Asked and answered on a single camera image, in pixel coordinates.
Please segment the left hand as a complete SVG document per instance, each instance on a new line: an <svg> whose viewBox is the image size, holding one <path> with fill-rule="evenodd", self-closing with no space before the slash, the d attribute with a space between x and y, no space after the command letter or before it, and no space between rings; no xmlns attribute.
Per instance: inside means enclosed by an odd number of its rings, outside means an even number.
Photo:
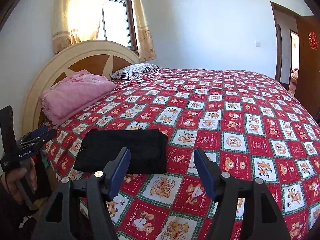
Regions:
<svg viewBox="0 0 320 240"><path fill-rule="evenodd" d="M30 165L30 183L34 191L37 190L37 176L35 170L35 164L33 159L31 159ZM17 188L16 181L20 180L27 174L27 169L25 167L20 167L15 170L10 171L9 173L5 172L1 178L1 183L3 184L5 190L12 198L18 203L23 203L23 197Z"/></svg>

